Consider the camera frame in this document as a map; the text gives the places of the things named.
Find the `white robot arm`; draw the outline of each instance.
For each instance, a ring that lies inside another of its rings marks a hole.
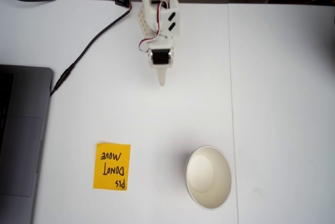
[[[148,52],[149,64],[165,84],[166,69],[173,63],[173,37],[180,34],[178,0],[142,0],[138,22],[144,35],[139,48]]]

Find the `gray laptop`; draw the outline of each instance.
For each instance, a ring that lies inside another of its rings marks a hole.
[[[0,223],[29,224],[52,70],[0,65]]]

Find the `white paper cup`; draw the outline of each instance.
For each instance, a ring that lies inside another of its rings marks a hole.
[[[231,172],[225,155],[206,145],[195,150],[186,162],[186,187],[191,198],[202,208],[222,206],[231,189]]]

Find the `white table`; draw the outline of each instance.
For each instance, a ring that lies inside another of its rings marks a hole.
[[[182,35],[161,87],[138,50],[134,6],[52,96],[34,223],[238,223],[228,7],[181,5]],[[53,83],[125,12],[87,0],[0,0],[0,10],[0,63],[49,66]],[[92,188],[96,144],[105,141],[131,144],[125,192]],[[217,211],[199,208],[183,177],[187,156],[205,144],[221,149],[232,171]]]
[[[50,66],[54,83],[124,12],[78,0],[0,0],[0,10],[0,63]],[[335,8],[183,4],[181,14],[165,87],[137,49],[132,12],[52,97],[34,223],[334,223]],[[92,189],[103,141],[131,144],[126,192]],[[218,211],[199,208],[183,181],[203,144],[232,169]]]
[[[239,221],[335,223],[335,7],[229,5]]]

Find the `yellow sticky note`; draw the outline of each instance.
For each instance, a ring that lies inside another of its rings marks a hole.
[[[93,188],[127,190],[129,159],[129,144],[98,144]]]

